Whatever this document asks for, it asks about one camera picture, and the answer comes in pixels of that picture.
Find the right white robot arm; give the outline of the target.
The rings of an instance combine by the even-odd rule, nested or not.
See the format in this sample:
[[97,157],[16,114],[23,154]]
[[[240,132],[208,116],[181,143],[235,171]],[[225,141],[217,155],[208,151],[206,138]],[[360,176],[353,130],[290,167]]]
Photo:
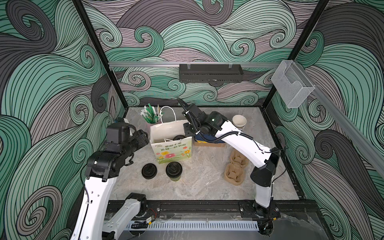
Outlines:
[[263,208],[268,208],[273,199],[272,184],[281,150],[270,149],[256,142],[252,136],[243,133],[217,111],[206,114],[195,104],[187,104],[180,98],[177,98],[177,101],[184,109],[183,115],[189,122],[189,126],[185,126],[187,136],[199,136],[211,144],[223,141],[255,166],[251,173],[251,180],[256,184],[255,202]]

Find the white paper takeout bag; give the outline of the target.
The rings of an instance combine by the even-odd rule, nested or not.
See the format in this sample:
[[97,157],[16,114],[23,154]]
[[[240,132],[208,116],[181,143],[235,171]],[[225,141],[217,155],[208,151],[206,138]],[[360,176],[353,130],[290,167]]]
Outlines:
[[183,124],[189,122],[178,120],[175,112],[173,112],[174,120],[165,122],[163,120],[165,108],[161,108],[160,123],[150,127],[150,145],[155,158],[159,164],[189,159],[192,157],[193,138],[186,137],[179,141],[173,141],[175,136],[185,135]]

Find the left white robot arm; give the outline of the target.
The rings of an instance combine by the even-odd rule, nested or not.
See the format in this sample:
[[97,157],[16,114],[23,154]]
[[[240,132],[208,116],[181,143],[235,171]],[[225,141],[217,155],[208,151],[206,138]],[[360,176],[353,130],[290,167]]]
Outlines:
[[117,240],[136,216],[146,213],[144,194],[131,193],[123,205],[105,220],[109,199],[120,170],[133,164],[134,153],[149,143],[148,134],[128,120],[118,118],[107,127],[105,149],[87,160],[84,198],[72,233],[72,240]]

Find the brown pulp cup carrier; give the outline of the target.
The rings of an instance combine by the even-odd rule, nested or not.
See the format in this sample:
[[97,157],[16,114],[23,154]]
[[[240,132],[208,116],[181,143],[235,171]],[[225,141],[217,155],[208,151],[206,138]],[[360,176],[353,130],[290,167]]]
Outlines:
[[245,168],[249,160],[239,151],[233,149],[230,155],[230,162],[227,164],[224,178],[234,186],[239,186],[245,179]]

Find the black coffee cup lid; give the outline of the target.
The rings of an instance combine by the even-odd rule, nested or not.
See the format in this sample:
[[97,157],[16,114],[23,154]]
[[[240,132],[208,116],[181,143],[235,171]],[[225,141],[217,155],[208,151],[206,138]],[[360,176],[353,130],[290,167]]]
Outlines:
[[143,166],[142,168],[142,176],[146,180],[153,179],[158,173],[158,169],[155,164],[149,163]]

